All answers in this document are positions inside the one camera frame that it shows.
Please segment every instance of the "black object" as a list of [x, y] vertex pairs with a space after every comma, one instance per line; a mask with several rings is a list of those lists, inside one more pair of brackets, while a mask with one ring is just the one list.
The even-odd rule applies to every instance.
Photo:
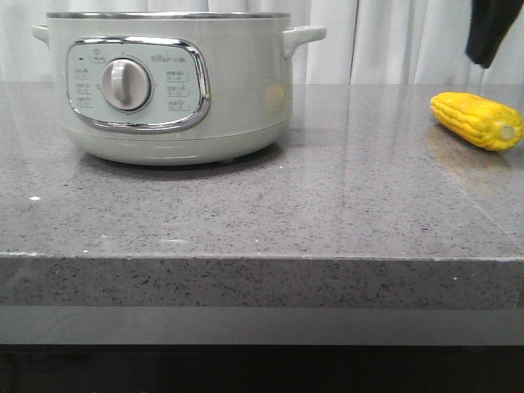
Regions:
[[524, 0], [473, 0], [466, 54], [474, 63], [490, 68], [523, 3]]

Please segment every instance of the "pot handle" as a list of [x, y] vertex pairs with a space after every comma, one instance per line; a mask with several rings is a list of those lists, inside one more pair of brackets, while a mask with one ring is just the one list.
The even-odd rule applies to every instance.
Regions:
[[303, 43], [326, 38], [326, 28], [321, 26], [298, 26], [283, 32], [284, 57], [293, 56], [295, 49]]
[[49, 28], [46, 25], [36, 25], [32, 27], [32, 30], [33, 36], [49, 47]]

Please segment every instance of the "control panel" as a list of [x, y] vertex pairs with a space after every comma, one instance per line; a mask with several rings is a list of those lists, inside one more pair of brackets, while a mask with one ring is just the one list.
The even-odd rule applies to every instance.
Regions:
[[186, 129], [210, 109], [204, 57], [180, 39], [79, 39], [68, 53], [67, 83], [82, 120], [119, 132]]

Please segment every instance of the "chrome trim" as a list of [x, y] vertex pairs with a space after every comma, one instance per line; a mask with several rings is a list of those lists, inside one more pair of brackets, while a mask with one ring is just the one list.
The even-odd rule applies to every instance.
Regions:
[[48, 12], [48, 19], [274, 19], [284, 12]]
[[[84, 44], [104, 44], [104, 43], [141, 43], [146, 45], [165, 45], [165, 46], [175, 46], [181, 47], [191, 55], [192, 59], [196, 64], [196, 76], [198, 78], [198, 86], [200, 89], [200, 99], [196, 105], [195, 110], [189, 116], [183, 117], [182, 119], [168, 121], [164, 123], [116, 123], [111, 121], [96, 120], [89, 116], [83, 115], [80, 111], [73, 105], [73, 102], [70, 99], [69, 94], [69, 75], [67, 74], [69, 66], [65, 68], [65, 79], [67, 80], [66, 84], [66, 93], [69, 104], [75, 114], [86, 123], [97, 127], [99, 129], [106, 129], [111, 131], [117, 131], [119, 133], [165, 133], [170, 131], [181, 131], [184, 129], [189, 129], [194, 125], [200, 123], [207, 115], [211, 108], [211, 86], [210, 79], [207, 73], [206, 62], [202, 56], [200, 50], [194, 46], [192, 43], [185, 41], [183, 39], [177, 38], [157, 38], [157, 37], [99, 37], [99, 38], [79, 38], [73, 42], [70, 46], [69, 51], [72, 47], [76, 45]], [[150, 97], [147, 102], [140, 106], [136, 111], [140, 111], [144, 108], [152, 99], [154, 84], [151, 83], [151, 92]]]

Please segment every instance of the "brand logo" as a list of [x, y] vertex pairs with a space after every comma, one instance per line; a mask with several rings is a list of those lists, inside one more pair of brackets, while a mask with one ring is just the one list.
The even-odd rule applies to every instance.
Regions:
[[185, 63], [186, 58], [185, 57], [169, 57], [164, 55], [154, 55], [151, 56], [151, 61], [153, 62], [161, 62], [161, 63]]

